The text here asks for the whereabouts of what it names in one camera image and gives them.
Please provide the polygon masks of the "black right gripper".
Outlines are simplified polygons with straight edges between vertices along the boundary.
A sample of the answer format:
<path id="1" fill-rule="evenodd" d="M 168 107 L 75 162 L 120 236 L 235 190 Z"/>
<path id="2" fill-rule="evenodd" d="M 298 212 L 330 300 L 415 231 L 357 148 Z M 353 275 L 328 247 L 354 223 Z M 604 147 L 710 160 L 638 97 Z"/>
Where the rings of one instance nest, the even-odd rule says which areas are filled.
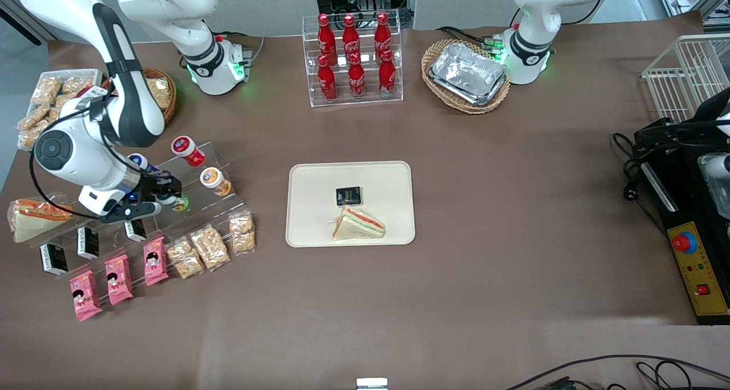
<path id="1" fill-rule="evenodd" d="M 182 197 L 180 180 L 171 172 L 142 174 L 136 187 L 123 198 L 123 208 L 132 206 L 162 206 L 162 201 Z"/>

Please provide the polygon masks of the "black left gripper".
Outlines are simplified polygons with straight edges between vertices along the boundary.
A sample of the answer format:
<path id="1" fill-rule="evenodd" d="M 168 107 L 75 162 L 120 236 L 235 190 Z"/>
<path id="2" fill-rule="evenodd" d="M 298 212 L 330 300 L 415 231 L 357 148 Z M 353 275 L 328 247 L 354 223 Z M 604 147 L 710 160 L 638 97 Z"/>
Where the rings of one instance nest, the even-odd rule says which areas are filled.
<path id="1" fill-rule="evenodd" d="M 692 145 L 727 145 L 728 124 L 708 125 L 718 121 L 728 122 L 729 88 L 704 101 L 689 120 L 676 123 L 670 118 L 660 118 L 634 134 L 634 153 L 668 151 L 690 148 Z M 678 133 L 689 130 L 688 143 Z"/>

